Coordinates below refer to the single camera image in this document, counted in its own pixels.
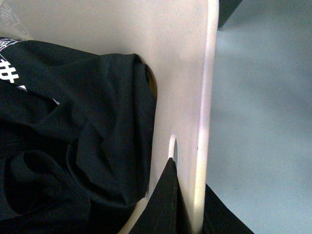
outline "plastic surface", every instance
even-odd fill
[[[243,0],[217,33],[207,182],[255,234],[312,234],[312,1]]]
[[[158,96],[146,198],[174,154],[174,146],[170,147],[174,135],[179,183],[192,232],[198,233],[203,220],[218,0],[5,0],[1,10],[2,36],[95,54],[136,53],[150,66]]]

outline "floor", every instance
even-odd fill
[[[311,0],[244,0],[218,31],[207,183],[256,234],[312,233],[311,44]]]

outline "black fabric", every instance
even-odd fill
[[[170,158],[146,209],[130,234],[189,234],[190,222],[185,210],[176,175],[176,164]],[[253,234],[206,185],[202,234]]]
[[[176,234],[176,164],[170,158],[155,190],[129,234]]]
[[[206,185],[203,234],[253,234]]]
[[[117,233],[148,185],[146,66],[39,41],[0,55],[19,76],[0,68],[0,233]]]

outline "chair backrest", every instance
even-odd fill
[[[149,199],[178,146],[177,170],[198,233],[208,155],[218,0],[2,0],[1,36],[95,53],[136,53],[156,79]]]

